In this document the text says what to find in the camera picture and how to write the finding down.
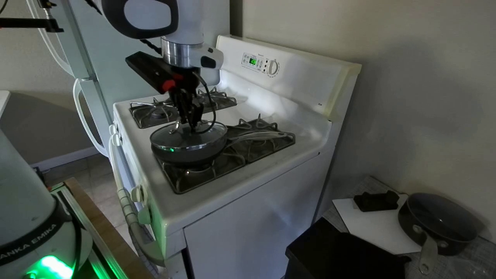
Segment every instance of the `pan handle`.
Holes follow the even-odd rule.
[[[294,137],[293,134],[284,133],[284,132],[275,132],[275,131],[255,132],[251,134],[242,135],[239,137],[229,138],[230,143],[226,145],[226,148],[244,140],[270,140],[273,138],[285,138],[288,136]]]
[[[420,252],[419,270],[423,275],[428,275],[434,269],[437,260],[437,243],[420,226],[413,225],[413,231],[426,235],[426,241],[422,245],[422,251]]]

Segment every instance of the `baseboard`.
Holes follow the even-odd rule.
[[[32,164],[31,167],[33,167],[33,168],[39,167],[41,171],[44,171],[47,169],[51,169],[51,168],[54,168],[54,167],[57,167],[57,166],[60,166],[63,164],[67,164],[67,163],[82,159],[82,158],[89,157],[91,155],[95,155],[97,153],[98,153],[98,151],[96,150],[95,147],[89,147],[86,149],[81,149],[81,150],[78,150],[78,151],[75,151],[75,152],[72,152],[69,154],[57,156],[54,158],[50,158],[50,159]]]

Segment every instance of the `saucepan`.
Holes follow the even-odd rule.
[[[227,127],[211,121],[202,121],[195,131],[188,123],[164,126],[150,135],[152,151],[161,161],[180,168],[193,168],[212,163],[222,151],[243,140],[269,140],[287,137],[277,131],[249,132],[228,138]]]
[[[457,255],[478,235],[477,219],[471,213],[434,194],[410,195],[399,210],[398,221],[422,245],[419,270],[425,275],[434,269],[438,254]]]

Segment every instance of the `tile floor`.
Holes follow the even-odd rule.
[[[71,177],[76,178],[86,194],[136,253],[117,197],[112,166],[107,157],[96,154],[52,168],[44,172],[44,176],[49,186]]]

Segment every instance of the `wooden table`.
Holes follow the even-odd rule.
[[[86,216],[88,216],[88,219],[98,231],[98,234],[105,241],[129,279],[153,279],[153,276],[150,274],[143,262],[128,246],[121,235],[93,203],[89,196],[86,195],[76,179],[69,178],[65,180],[64,183],[70,188],[74,199],[76,199]]]

